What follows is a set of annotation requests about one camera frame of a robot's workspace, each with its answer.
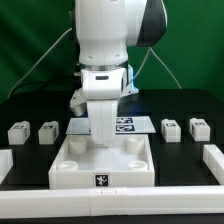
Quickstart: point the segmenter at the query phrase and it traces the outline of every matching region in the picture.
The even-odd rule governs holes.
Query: black table
[[[20,93],[0,106],[0,148],[12,149],[14,166],[5,178],[3,190],[49,189],[48,170],[65,138],[71,92]],[[156,186],[218,185],[202,160],[205,142],[195,142],[189,133],[191,118],[205,119],[211,127],[209,144],[224,152],[224,104],[202,90],[145,90],[122,99],[118,116],[150,116],[156,134],[150,146],[156,172]],[[176,120],[182,129],[181,143],[167,144],[160,131],[161,120]],[[15,122],[29,121],[31,136],[23,146],[8,146],[7,131]],[[55,145],[40,146],[38,130],[44,122],[58,121],[60,135]],[[224,214],[113,216],[0,220],[0,223],[223,223]]]

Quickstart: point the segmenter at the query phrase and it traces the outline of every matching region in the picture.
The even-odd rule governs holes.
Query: small white cube
[[[30,123],[27,121],[15,123],[8,130],[9,145],[23,145],[30,136]]]
[[[162,120],[161,131],[166,142],[181,141],[181,128],[175,120]]]
[[[195,141],[210,141],[210,127],[204,119],[191,119],[189,131]]]
[[[53,145],[59,135],[58,122],[45,122],[38,131],[40,145]]]

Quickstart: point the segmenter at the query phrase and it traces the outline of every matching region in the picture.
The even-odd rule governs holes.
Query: white foam block
[[[30,136],[30,123],[15,123],[8,131],[9,145],[23,145]]]
[[[166,142],[181,141],[181,128],[175,120],[162,120],[161,131]]]
[[[52,145],[59,135],[58,122],[45,122],[38,131],[40,145]]]
[[[195,141],[210,141],[210,127],[204,119],[191,119],[189,131]]]
[[[216,145],[205,145],[203,160],[217,181],[224,185],[224,155]]]
[[[0,184],[13,166],[12,150],[0,150]]]

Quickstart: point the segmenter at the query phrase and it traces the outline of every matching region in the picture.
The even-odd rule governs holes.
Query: white platform
[[[69,142],[74,136],[66,137],[49,171],[50,189],[154,186],[155,172],[148,135],[116,135],[114,145],[108,148],[100,148],[89,135],[82,137],[86,139],[87,150],[81,154],[71,153]],[[127,151],[130,137],[142,138],[142,153]],[[146,164],[147,168],[142,170],[141,164]]]
[[[117,134],[148,134],[156,133],[150,117],[118,117]],[[69,122],[67,135],[90,135],[88,118],[72,118]]]

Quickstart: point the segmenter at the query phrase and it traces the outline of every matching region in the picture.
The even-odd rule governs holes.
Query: white block
[[[90,135],[81,137],[86,150],[78,152],[74,151],[76,143],[80,146],[77,136],[66,137],[49,171],[50,189],[154,186],[148,135],[116,135],[110,147],[95,144]],[[142,140],[143,149],[129,152],[130,137],[134,143]]]
[[[58,122],[45,122],[38,131],[40,145],[52,145],[59,135]]]
[[[13,166],[12,150],[0,150],[0,184]]]
[[[30,136],[30,123],[15,123],[8,131],[9,145],[23,145]]]
[[[205,145],[203,161],[220,185],[224,185],[224,155],[216,145]]]
[[[204,119],[191,119],[189,131],[195,141],[210,141],[210,127]]]
[[[161,131],[166,142],[181,141],[181,128],[175,120],[162,120]]]

